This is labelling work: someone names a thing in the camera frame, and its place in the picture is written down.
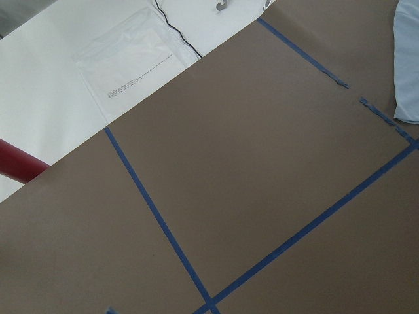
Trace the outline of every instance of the thin black wire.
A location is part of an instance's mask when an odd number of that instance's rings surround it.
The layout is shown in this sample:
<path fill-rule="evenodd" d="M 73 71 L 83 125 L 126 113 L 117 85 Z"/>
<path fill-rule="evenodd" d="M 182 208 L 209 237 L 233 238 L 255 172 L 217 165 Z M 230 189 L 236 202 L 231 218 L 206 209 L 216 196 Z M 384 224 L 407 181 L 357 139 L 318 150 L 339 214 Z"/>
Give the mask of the thin black wire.
<path fill-rule="evenodd" d="M 169 21 L 168 21 L 168 17 L 166 16 L 166 13 L 164 13 L 164 11 L 160 8 L 160 6 L 158 5 L 158 3 L 157 3 L 157 0 L 155 0 L 155 3 L 156 3 L 156 6 L 157 6 L 157 9 L 163 14 L 163 16 L 164 16 L 164 19 L 166 20 L 166 23 L 171 27 L 171 28 L 173 28 L 175 31 L 177 31 L 178 33 L 179 33 L 179 35 L 181 36 L 181 38 L 183 39 L 183 41 L 188 45 L 188 46 L 190 46 L 194 51 L 195 51 L 195 53 L 200 57 L 200 58 L 202 58 L 202 55 L 197 51 L 197 49 L 195 49 L 195 47 L 193 47 L 193 45 L 191 45 L 190 44 L 190 42 L 188 42 L 185 38 L 184 38 L 184 36 L 182 35 L 182 32 L 180 31 L 180 30 L 178 30 L 176 27 L 174 27 L 173 25 L 171 25 L 171 23 L 169 23 Z"/>

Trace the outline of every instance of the blue tape piece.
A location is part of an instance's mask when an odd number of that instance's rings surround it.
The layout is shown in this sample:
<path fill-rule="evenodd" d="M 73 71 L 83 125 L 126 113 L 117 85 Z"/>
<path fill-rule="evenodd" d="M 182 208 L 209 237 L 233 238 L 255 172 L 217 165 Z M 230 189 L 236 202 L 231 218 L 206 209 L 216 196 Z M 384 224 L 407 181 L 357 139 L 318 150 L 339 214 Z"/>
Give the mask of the blue tape piece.
<path fill-rule="evenodd" d="M 286 242 L 280 245 L 277 249 L 272 251 L 268 256 L 263 258 L 260 262 L 255 264 L 250 270 L 245 272 L 235 281 L 233 281 L 227 288 L 222 290 L 219 294 L 217 294 L 213 300 L 216 304 L 220 301 L 225 299 L 229 294 L 243 285 L 246 281 L 251 279 L 254 275 L 260 272 L 263 268 L 273 262 L 279 255 L 283 254 L 286 250 L 291 248 L 294 244 L 300 241 L 304 236 L 309 234 L 313 229 L 317 228 L 321 223 L 323 223 L 326 219 L 328 219 L 331 215 L 336 213 L 339 209 L 341 209 L 344 205 L 346 205 L 349 201 L 354 199 L 357 195 L 359 195 L 362 191 L 372 185 L 375 181 L 377 181 L 381 176 L 387 173 L 391 168 L 395 167 L 399 162 L 405 159 L 409 154 L 416 150 L 416 145 L 409 145 L 403 151 L 401 151 L 396 157 L 391 159 L 388 163 L 382 166 L 378 171 L 373 173 L 370 177 L 365 179 L 360 185 L 355 187 L 351 192 L 337 201 L 334 205 L 324 211 L 322 214 L 317 216 L 312 222 L 307 224 L 303 229 L 298 231 L 295 235 L 290 237 Z M 207 310 L 207 307 L 204 305 L 200 307 L 198 310 L 194 312 L 194 314 L 203 314 Z"/>
<path fill-rule="evenodd" d="M 210 294 L 206 290 L 204 284 L 202 283 L 201 279 L 199 278 L 198 274 L 195 272 L 194 268 L 192 267 L 191 263 L 189 262 L 188 258 L 186 257 L 185 253 L 183 252 L 182 248 L 180 247 L 179 243 L 176 241 L 175 237 L 173 236 L 172 232 L 170 231 L 168 225 L 164 221 L 162 215 L 158 211 L 156 205 L 152 201 L 149 193 L 146 191 L 145 187 L 143 186 L 143 183 L 140 181 L 139 177 L 137 176 L 137 173 L 134 171 L 133 167 L 131 166 L 130 162 L 128 161 L 127 157 L 125 156 L 125 153 L 122 151 L 121 147 L 119 146 L 117 140 L 113 136 L 111 130 L 106 127 L 105 133 L 107 134 L 109 140 L 111 141 L 113 147 L 115 148 L 116 152 L 119 155 L 119 158 L 122 160 L 122 163 L 124 164 L 125 168 L 128 170 L 132 180 L 134 180 L 138 190 L 140 191 L 141 195 L 143 196 L 145 202 L 149 206 L 151 212 L 155 216 L 155 219 L 157 220 L 158 224 L 162 228 L 164 234 L 168 238 L 170 244 L 172 245 L 173 249 L 175 250 L 177 256 L 181 260 L 183 266 L 185 267 L 186 271 L 188 272 L 189 276 L 193 280 L 194 284 L 196 285 L 198 291 L 202 295 L 203 299 L 205 300 L 205 303 L 208 305 L 208 308 L 211 310 L 213 314 L 220 314 L 219 310 L 217 309 L 217 306 L 215 305 L 214 301 L 209 296 Z"/>
<path fill-rule="evenodd" d="M 107 309 L 106 314 L 118 314 L 118 312 L 115 311 L 112 307 L 110 307 L 109 309 Z"/>
<path fill-rule="evenodd" d="M 305 60 L 310 62 L 314 67 L 316 67 L 321 72 L 325 73 L 327 76 L 329 76 L 331 79 L 333 79 L 338 85 L 341 85 L 341 86 L 345 87 L 346 89 L 349 89 L 348 84 L 346 84 L 343 80 L 341 80 L 336 75 L 334 75 L 332 72 L 330 72 L 328 69 L 326 69 L 322 64 L 320 64 L 312 56 L 307 54 L 303 49 L 298 47 L 295 43 L 290 41 L 284 34 L 280 33 L 278 30 L 276 30 L 267 21 L 263 20 L 262 18 L 257 18 L 257 21 L 260 24 L 262 24 L 267 30 L 269 30 L 272 34 L 277 36 L 277 38 L 281 39 L 289 48 L 294 50 L 296 53 L 298 53 L 300 56 L 302 56 Z"/>
<path fill-rule="evenodd" d="M 366 108 L 368 108 L 374 114 L 379 116 L 381 119 L 383 119 L 388 125 L 395 127 L 395 130 L 398 132 L 398 134 L 400 134 L 410 144 L 415 144 L 416 143 L 416 141 L 413 139 L 413 137 L 411 137 L 401 126 L 399 126 L 392 119 L 390 119 L 388 116 L 386 116 L 380 110 L 378 110 L 374 105 L 371 105 L 365 98 L 362 97 L 359 100 L 359 102 L 362 103 L 364 106 L 366 106 Z"/>

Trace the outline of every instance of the red tube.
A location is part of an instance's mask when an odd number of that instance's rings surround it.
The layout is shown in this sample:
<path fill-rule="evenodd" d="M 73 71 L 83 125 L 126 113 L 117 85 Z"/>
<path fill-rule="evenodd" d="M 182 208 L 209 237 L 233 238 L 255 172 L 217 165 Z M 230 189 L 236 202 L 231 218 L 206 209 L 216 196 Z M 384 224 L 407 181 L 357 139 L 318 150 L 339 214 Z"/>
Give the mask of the red tube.
<path fill-rule="evenodd" d="M 46 163 L 0 139 L 0 174 L 28 183 L 48 167 Z"/>

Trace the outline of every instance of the light blue fabric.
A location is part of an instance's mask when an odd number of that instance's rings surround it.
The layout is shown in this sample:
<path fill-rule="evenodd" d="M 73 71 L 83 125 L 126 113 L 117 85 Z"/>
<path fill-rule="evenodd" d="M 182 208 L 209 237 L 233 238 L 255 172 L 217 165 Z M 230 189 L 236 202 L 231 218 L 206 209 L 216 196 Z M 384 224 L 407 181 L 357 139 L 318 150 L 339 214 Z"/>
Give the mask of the light blue fabric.
<path fill-rule="evenodd" d="M 419 0 L 400 0 L 394 18 L 394 117 L 419 124 Z"/>

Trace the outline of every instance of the black cable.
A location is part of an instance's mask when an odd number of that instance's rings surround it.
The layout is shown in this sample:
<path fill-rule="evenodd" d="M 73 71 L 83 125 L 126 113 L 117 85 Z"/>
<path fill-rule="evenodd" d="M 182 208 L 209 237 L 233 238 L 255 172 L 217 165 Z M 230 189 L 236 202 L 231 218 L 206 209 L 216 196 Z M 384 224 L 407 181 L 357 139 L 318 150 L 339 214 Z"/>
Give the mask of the black cable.
<path fill-rule="evenodd" d="M 158 3 L 157 3 L 157 0 L 155 0 L 155 3 L 156 3 L 156 6 L 157 6 L 157 9 L 163 14 L 163 16 L 164 16 L 164 19 L 166 20 L 166 23 L 171 27 L 171 28 L 173 28 L 175 31 L 177 31 L 178 33 L 179 33 L 179 35 L 181 36 L 181 38 L 183 39 L 183 41 L 188 45 L 188 46 L 190 46 L 194 51 L 195 51 L 195 53 L 200 57 L 200 58 L 202 58 L 202 55 L 197 51 L 197 49 L 195 49 L 195 47 L 193 47 L 193 45 L 191 45 L 185 38 L 184 38 L 184 36 L 182 35 L 182 32 L 180 31 L 180 30 L 178 30 L 176 27 L 174 27 L 173 25 L 171 25 L 171 23 L 169 23 L 169 21 L 168 21 L 168 17 L 166 16 L 166 13 L 164 13 L 164 11 L 160 8 L 160 6 L 158 5 Z"/>

